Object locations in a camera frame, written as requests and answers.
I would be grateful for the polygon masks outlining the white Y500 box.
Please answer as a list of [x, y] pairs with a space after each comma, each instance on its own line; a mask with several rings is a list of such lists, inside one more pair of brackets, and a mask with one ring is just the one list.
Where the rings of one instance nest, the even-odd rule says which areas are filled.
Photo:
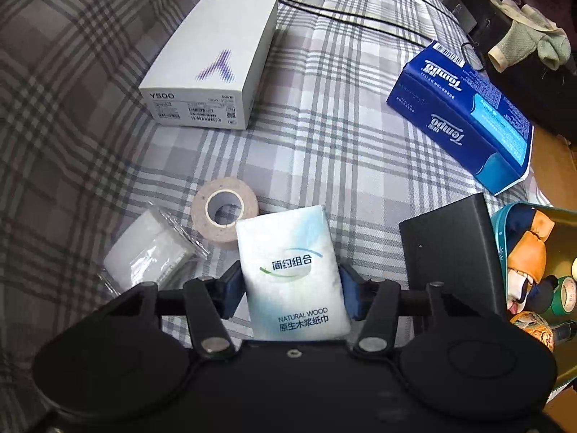
[[165, 126], [245, 130], [277, 28], [279, 0], [199, 0], [139, 90]]

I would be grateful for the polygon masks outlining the gold teal metal tin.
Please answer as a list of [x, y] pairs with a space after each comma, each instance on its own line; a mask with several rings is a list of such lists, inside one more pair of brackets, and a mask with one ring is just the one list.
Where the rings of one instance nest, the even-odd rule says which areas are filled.
[[552, 351], [562, 389], [576, 379], [576, 213], [516, 202], [491, 222], [507, 317]]

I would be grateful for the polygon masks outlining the black cabinet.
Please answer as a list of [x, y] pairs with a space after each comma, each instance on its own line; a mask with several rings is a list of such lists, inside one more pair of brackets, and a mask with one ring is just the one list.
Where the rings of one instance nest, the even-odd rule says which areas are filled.
[[554, 135], [576, 142], [576, 74], [562, 66], [548, 69], [533, 53], [520, 63], [498, 73], [488, 59], [489, 50], [511, 26], [511, 20], [489, 0], [460, 0], [475, 26], [468, 31], [483, 55], [491, 82], [529, 120]]

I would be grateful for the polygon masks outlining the plaid bed cover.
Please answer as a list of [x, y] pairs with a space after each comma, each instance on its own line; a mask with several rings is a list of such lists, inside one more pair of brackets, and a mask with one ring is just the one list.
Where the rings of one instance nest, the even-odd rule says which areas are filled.
[[480, 191], [386, 99], [430, 40], [466, 38], [438, 0], [295, 0], [244, 131], [164, 127], [139, 85], [199, 0], [1, 0], [1, 428], [45, 411], [42, 345], [110, 299], [103, 257], [148, 204], [184, 228], [206, 182], [237, 177], [264, 212], [321, 204], [335, 253], [407, 280], [401, 221]]

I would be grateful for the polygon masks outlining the green knit sweater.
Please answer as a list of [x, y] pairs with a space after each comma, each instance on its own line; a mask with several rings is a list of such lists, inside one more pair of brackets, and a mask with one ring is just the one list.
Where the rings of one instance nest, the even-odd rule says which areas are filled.
[[571, 58], [571, 44], [566, 32], [555, 22], [528, 4], [518, 7], [512, 0], [490, 0], [511, 19], [506, 35], [488, 52], [498, 73], [514, 66], [534, 52], [545, 67], [558, 70]]

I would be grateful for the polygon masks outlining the white tissue packet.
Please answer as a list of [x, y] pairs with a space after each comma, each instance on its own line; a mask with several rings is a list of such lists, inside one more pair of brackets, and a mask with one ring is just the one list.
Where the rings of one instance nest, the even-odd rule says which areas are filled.
[[321, 205], [236, 224], [254, 337], [339, 339], [350, 331], [338, 263]]

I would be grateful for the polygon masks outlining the orange embroidered pouch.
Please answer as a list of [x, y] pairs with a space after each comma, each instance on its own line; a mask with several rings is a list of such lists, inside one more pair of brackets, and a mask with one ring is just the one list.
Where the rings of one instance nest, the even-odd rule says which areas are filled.
[[542, 342], [550, 351], [555, 350], [552, 327], [539, 314], [522, 311], [511, 318], [511, 323]]

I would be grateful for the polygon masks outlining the green tape roll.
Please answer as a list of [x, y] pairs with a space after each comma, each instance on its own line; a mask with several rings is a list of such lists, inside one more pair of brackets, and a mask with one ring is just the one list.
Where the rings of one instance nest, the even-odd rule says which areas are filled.
[[567, 316], [576, 306], [576, 280], [571, 276], [561, 277], [552, 294], [551, 311], [555, 316]]

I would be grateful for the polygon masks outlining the blue Tempo tissue pack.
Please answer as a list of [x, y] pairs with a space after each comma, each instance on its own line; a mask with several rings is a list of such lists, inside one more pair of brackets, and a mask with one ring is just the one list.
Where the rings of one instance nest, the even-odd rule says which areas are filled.
[[532, 123], [440, 42], [432, 41], [405, 64], [386, 103], [494, 196], [527, 178]]

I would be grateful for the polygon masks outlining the beige tape roll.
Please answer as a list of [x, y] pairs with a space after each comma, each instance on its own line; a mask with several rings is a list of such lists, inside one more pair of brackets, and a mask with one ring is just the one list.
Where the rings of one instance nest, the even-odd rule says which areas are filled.
[[210, 244], [238, 247], [236, 223], [258, 215], [255, 193], [242, 180], [225, 177], [204, 184], [192, 199], [193, 228]]

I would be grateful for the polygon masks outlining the clear wrapped white packet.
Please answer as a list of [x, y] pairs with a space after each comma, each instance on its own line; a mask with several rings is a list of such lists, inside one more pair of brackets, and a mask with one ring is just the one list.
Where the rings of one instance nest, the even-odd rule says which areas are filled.
[[188, 263], [208, 256], [170, 213], [148, 204], [103, 258], [100, 279], [115, 296], [138, 284], [165, 287]]

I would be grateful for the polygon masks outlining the black triangular case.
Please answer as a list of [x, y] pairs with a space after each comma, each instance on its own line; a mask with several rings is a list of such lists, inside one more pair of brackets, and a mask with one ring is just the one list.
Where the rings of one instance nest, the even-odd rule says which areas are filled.
[[472, 307], [504, 316], [502, 269], [481, 193], [402, 221], [399, 231], [410, 288], [441, 281]]

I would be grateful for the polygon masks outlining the cream egg shaker teal handle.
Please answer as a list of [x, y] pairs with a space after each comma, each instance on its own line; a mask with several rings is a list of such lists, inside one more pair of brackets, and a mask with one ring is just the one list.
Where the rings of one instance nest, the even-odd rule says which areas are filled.
[[577, 280], [577, 258], [575, 258], [571, 264], [571, 277]]

